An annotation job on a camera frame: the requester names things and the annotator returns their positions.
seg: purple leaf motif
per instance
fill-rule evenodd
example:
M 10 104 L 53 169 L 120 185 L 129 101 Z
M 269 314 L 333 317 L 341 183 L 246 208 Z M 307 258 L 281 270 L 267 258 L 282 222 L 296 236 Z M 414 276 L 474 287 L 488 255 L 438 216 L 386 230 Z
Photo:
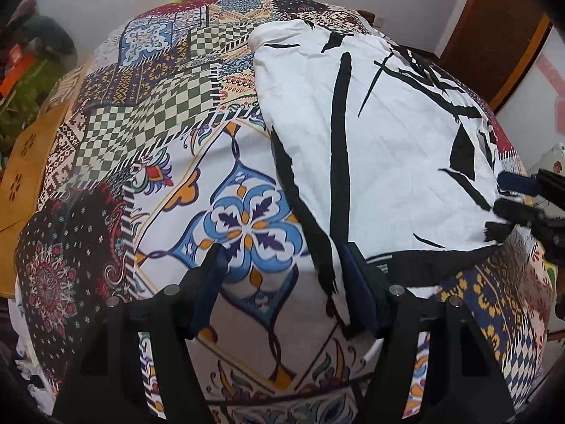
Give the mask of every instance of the purple leaf motif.
M 228 247 L 228 262 L 237 256 L 237 252 L 239 252 L 239 247 L 241 246 L 241 236 L 239 236 L 235 241 L 230 244 Z
M 283 251 L 284 246 L 275 238 L 275 235 L 270 235 L 269 233 L 255 233 L 257 242 L 263 245 L 265 248 L 271 248 L 273 250 Z
M 272 202 L 273 202 L 273 198 L 268 197 L 268 198 L 265 198 L 263 201 L 261 201 L 259 204 L 257 204 L 255 206 L 255 208 L 253 209 L 253 215 L 251 217 L 251 221 L 253 221 L 256 218 L 259 218 L 261 215 L 263 215 L 269 209 Z
M 234 226 L 239 226 L 239 221 L 233 213 L 222 212 L 218 215 L 218 218 L 224 222 L 224 226 L 232 228 Z

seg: paisley pattern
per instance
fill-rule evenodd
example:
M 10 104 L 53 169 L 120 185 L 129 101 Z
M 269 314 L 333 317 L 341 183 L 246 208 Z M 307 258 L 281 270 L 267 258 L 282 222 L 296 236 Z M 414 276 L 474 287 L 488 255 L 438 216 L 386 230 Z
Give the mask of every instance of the paisley pattern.
M 311 0 L 208 0 L 140 15 L 95 61 L 49 157 L 44 207 L 24 229 L 16 256 L 30 335 L 55 390 L 105 298 L 151 297 L 219 242 L 230 251 L 228 274 L 209 326 L 187 343 L 215 422 L 354 419 L 375 367 L 376 358 L 363 358 L 374 340 L 346 340 L 326 311 L 302 228 L 278 182 L 247 44 L 258 25 L 292 18 L 383 36 L 354 11 Z M 148 137 L 104 177 L 65 190 L 84 169 L 77 150 L 97 109 L 155 101 L 172 77 L 200 82 L 212 73 L 218 88 L 209 92 L 211 106 L 189 117 L 194 124 Z M 198 99 L 191 90 L 180 94 Z M 488 113 L 503 164 L 521 170 Z M 150 119 L 141 112 L 139 125 Z M 108 137 L 104 122 L 100 139 Z M 545 345 L 556 275 L 542 253 L 516 228 L 499 253 L 442 283 L 434 296 L 457 294 L 475 313 L 516 406 Z M 423 334 L 405 417 L 419 412 L 428 349 Z M 138 354 L 148 407 L 166 418 L 149 334 L 139 335 Z

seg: white cloth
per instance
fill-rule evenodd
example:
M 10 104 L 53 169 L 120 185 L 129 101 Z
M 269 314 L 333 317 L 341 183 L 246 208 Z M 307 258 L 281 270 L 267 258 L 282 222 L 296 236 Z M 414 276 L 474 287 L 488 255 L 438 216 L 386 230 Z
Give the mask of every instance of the white cloth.
M 263 24 L 249 38 L 263 117 L 291 157 L 299 196 L 321 229 L 329 235 L 332 99 L 342 55 L 348 52 L 349 240 L 366 258 L 401 250 L 468 251 L 492 245 L 484 241 L 485 222 L 500 220 L 442 171 L 459 173 L 450 168 L 450 157 L 458 132 L 466 134 L 460 137 L 472 144 L 474 179 L 463 177 L 492 207 L 498 197 L 496 175 L 502 168 L 479 105 L 450 79 L 440 78 L 452 88 L 443 91 L 433 84 L 423 85 L 430 78 L 422 78 L 419 85 L 427 89 L 427 95 L 385 70 L 360 112 L 380 69 L 375 62 L 382 64 L 386 59 L 393 73 L 410 72 L 403 73 L 408 79 L 417 72 L 392 51 L 396 46 L 378 36 L 345 36 L 340 46 L 328 49 L 329 39 L 327 29 L 312 28 L 302 20 Z M 459 114 L 456 119 L 430 98 L 433 94 L 454 108 L 474 107 L 477 117 Z M 463 154 L 468 155 L 466 148 Z M 456 168 L 459 156 L 456 152 Z

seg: patchwork bedspread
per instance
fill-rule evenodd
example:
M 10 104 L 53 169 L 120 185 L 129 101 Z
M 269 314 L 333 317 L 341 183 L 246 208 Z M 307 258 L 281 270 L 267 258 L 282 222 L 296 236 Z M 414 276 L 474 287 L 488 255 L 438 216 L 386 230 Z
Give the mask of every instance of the patchwork bedspread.
M 248 46 L 258 25 L 295 18 L 383 36 L 356 12 L 311 0 L 217 0 L 153 9 L 94 53 L 16 251 L 29 333 L 54 394 L 105 299 L 151 297 L 221 242 L 229 272 L 210 325 L 189 343 L 216 422 L 354 418 L 374 340 L 346 341 L 326 311 L 277 179 Z M 492 112 L 473 97 L 495 127 L 502 164 L 523 172 Z M 542 257 L 516 228 L 495 255 L 433 296 L 465 300 L 516 406 L 541 366 L 554 298 L 555 269 Z M 427 349 L 422 336 L 405 416 L 419 410 Z M 165 418 L 149 334 L 139 334 L 139 355 L 148 406 Z

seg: black and white fabric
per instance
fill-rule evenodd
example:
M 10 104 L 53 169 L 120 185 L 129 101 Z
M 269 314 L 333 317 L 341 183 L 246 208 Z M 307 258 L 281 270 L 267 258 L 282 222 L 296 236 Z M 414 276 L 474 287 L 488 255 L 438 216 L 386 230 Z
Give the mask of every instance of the black and white fabric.
M 347 241 L 410 268 L 410 287 L 494 251 L 484 227 L 502 167 L 488 118 L 452 77 L 378 36 L 302 20 L 263 24 L 249 44 L 281 183 L 314 262 L 333 268 L 326 290 Z

